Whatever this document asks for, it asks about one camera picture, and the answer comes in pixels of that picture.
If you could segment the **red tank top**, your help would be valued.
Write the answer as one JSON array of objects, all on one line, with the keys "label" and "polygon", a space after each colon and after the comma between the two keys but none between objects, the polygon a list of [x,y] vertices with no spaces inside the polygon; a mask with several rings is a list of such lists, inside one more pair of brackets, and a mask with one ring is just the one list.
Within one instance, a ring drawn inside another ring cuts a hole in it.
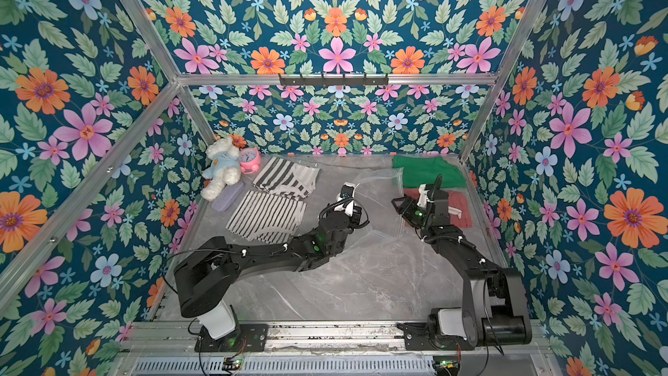
[{"label": "red tank top", "polygon": [[[419,198],[419,188],[405,188],[404,195],[414,198],[417,203],[417,199]],[[466,195],[459,191],[450,191],[448,202],[450,223],[460,229],[472,228],[473,221]],[[426,209],[417,207],[416,210],[417,212],[414,217],[419,221],[419,224],[422,225],[426,222]]]}]

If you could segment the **green tank top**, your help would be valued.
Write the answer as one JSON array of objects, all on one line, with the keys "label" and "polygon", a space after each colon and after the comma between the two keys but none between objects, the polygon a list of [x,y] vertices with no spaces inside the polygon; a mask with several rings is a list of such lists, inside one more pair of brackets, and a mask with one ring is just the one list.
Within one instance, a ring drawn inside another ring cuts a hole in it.
[{"label": "green tank top", "polygon": [[421,185],[432,185],[438,176],[442,177],[441,188],[465,188],[466,179],[455,165],[444,158],[415,158],[395,156],[392,159],[394,169],[402,169],[404,188],[417,189]]}]

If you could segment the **clear plastic vacuum bag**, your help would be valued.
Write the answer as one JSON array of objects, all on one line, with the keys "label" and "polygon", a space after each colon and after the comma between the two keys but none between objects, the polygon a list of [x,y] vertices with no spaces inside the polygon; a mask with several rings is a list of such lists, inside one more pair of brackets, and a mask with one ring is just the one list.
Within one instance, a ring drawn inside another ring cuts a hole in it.
[{"label": "clear plastic vacuum bag", "polygon": [[405,229],[395,207],[403,201],[402,168],[363,168],[341,185],[337,200],[315,213],[315,227],[281,244],[253,247],[245,264],[256,273],[306,272],[324,266],[367,238],[392,242]]}]

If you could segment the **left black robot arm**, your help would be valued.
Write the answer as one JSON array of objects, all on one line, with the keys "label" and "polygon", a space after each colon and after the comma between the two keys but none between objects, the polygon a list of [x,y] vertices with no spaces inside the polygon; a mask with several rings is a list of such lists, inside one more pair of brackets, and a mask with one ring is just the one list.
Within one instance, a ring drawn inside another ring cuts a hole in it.
[{"label": "left black robot arm", "polygon": [[224,236],[207,240],[179,261],[173,275],[181,316],[202,324],[212,339],[234,332],[238,320],[224,295],[238,280],[265,273],[302,273],[324,266],[343,252],[348,237],[370,224],[354,198],[327,205],[309,233],[283,244],[236,245]]}]

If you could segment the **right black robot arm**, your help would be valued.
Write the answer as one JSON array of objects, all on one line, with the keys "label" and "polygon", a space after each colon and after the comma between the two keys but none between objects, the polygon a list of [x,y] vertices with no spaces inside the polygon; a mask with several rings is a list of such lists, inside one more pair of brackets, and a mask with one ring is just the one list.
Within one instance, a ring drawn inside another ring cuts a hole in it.
[{"label": "right black robot arm", "polygon": [[423,342],[436,350],[451,350],[529,344],[532,325],[519,272],[487,259],[466,238],[454,222],[462,219],[463,211],[451,206],[450,193],[440,188],[441,182],[438,176],[433,184],[419,186],[416,198],[405,195],[391,203],[419,239],[459,274],[461,306],[434,308],[422,327],[401,324],[407,338],[416,338],[406,346]]}]

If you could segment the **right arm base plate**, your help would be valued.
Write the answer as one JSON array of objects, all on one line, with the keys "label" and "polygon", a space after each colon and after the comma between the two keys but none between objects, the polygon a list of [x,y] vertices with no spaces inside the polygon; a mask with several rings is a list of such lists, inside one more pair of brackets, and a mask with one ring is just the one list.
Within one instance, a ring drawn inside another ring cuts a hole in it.
[{"label": "right arm base plate", "polygon": [[407,351],[471,351],[473,347],[463,337],[443,335],[435,325],[426,322],[397,323],[396,328],[403,333]]}]

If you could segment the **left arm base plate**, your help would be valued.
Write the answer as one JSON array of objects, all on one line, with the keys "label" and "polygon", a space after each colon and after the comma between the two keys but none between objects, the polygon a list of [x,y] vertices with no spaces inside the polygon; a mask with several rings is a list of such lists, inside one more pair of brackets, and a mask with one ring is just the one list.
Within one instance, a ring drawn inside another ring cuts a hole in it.
[{"label": "left arm base plate", "polygon": [[241,324],[230,334],[213,339],[205,327],[198,334],[197,353],[258,353],[264,351],[269,326],[266,324]]}]

